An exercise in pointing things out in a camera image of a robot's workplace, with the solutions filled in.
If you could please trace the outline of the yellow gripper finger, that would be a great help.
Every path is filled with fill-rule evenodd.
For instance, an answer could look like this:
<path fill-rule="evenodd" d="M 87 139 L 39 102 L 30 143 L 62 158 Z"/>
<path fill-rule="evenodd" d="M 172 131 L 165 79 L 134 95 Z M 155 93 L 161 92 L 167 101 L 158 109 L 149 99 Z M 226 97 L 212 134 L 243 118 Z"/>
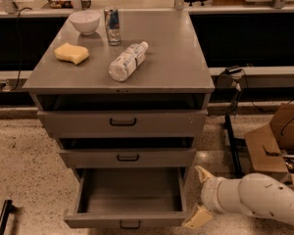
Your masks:
<path fill-rule="evenodd" d="M 189 229 L 198 229 L 208 223 L 213 217 L 214 215 L 204 206 L 196 206 L 193 209 L 193 213 L 184 220 L 183 226 Z"/>
<path fill-rule="evenodd" d="M 204 184 L 208 179 L 214 177 L 209 171 L 207 171 L 200 165 L 196 165 L 195 170 L 198 172 L 199 180 L 202 184 Z"/>

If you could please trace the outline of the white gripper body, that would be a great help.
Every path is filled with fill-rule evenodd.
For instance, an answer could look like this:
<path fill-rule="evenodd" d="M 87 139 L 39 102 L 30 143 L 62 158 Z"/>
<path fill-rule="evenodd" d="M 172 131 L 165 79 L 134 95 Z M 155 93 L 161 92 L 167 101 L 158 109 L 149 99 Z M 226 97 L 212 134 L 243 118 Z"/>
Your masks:
<path fill-rule="evenodd" d="M 240 179 L 212 177 L 205 181 L 201 201 L 213 213 L 241 213 L 239 197 Z"/>

